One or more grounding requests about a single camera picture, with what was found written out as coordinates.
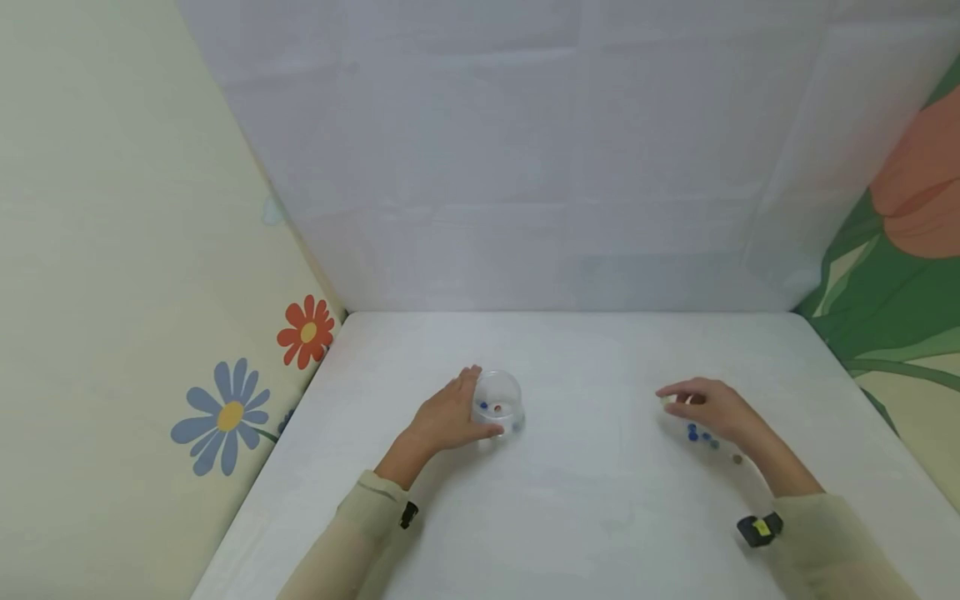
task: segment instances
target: clear plastic cup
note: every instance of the clear plastic cup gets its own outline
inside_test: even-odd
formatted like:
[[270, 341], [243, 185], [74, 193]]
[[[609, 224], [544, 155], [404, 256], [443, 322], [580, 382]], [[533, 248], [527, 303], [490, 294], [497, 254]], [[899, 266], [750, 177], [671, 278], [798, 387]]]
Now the clear plastic cup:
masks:
[[506, 371], [486, 371], [477, 379], [473, 393], [473, 422], [496, 423], [505, 437], [523, 429], [526, 414], [520, 396], [520, 384]]

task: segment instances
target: white backdrop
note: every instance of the white backdrop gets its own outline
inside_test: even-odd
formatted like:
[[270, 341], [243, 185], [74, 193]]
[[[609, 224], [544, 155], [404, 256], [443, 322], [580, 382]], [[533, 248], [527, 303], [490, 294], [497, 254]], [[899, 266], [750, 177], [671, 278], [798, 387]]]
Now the white backdrop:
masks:
[[958, 0], [180, 0], [352, 310], [782, 310]]

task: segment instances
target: left hand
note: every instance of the left hand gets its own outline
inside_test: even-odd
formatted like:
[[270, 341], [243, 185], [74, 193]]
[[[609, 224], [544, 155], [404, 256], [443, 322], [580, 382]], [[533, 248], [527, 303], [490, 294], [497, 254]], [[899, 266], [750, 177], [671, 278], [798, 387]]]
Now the left hand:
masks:
[[476, 365], [460, 371], [459, 376], [422, 404], [403, 435], [436, 454], [502, 434], [500, 425], [470, 420], [473, 391], [481, 371]]

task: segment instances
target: sleeve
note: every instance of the sleeve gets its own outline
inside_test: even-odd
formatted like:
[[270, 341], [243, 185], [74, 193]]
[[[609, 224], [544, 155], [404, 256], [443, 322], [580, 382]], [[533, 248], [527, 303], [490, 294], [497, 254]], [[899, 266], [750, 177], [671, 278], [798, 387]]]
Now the sleeve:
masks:
[[818, 600], [916, 600], [843, 498], [825, 493], [774, 500], [778, 543]]
[[277, 600], [356, 597], [406, 504], [407, 492], [399, 485], [364, 471]]

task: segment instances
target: orange flower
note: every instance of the orange flower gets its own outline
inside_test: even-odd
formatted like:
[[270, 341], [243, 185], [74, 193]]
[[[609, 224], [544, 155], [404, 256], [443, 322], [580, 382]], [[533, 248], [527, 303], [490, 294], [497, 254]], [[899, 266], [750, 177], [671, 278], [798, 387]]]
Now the orange flower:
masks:
[[287, 306], [287, 321], [293, 328], [283, 329], [276, 335], [276, 342], [290, 349], [283, 356], [283, 363], [289, 365], [297, 351], [300, 357], [297, 366], [306, 369], [310, 364], [310, 357], [318, 363], [324, 358], [326, 349], [333, 343], [333, 319], [326, 308], [326, 300], [320, 300], [316, 311], [313, 306], [313, 296], [303, 299], [303, 308], [293, 303]]
[[920, 258], [960, 255], [960, 88], [925, 108], [870, 184], [894, 246]]

